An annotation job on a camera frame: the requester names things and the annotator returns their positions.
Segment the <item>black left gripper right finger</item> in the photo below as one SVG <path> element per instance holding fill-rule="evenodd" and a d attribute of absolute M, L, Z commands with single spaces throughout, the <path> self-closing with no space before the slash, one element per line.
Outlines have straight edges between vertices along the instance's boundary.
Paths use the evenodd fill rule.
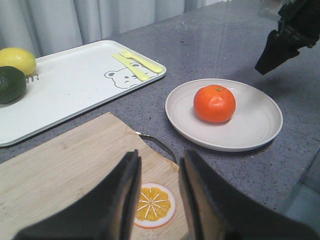
<path fill-rule="evenodd" d="M 238 191 L 194 150 L 179 160 L 179 188 L 193 240 L 318 240 L 306 224 Z"/>

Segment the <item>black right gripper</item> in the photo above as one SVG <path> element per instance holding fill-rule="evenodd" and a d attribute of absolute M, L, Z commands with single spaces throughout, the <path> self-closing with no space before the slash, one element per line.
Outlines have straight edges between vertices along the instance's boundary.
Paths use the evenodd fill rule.
<path fill-rule="evenodd" d="M 278 14 L 278 32 L 267 37 L 255 69 L 262 75 L 300 54 L 297 49 L 312 48 L 320 39 L 320 2 L 295 0 L 284 4 Z"/>

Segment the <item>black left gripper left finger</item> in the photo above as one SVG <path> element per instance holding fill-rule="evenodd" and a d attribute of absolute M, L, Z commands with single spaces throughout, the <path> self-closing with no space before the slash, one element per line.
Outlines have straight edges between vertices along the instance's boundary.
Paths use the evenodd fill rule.
<path fill-rule="evenodd" d="M 90 192 L 21 229 L 16 240 L 129 240 L 140 195 L 142 160 L 128 151 Z"/>

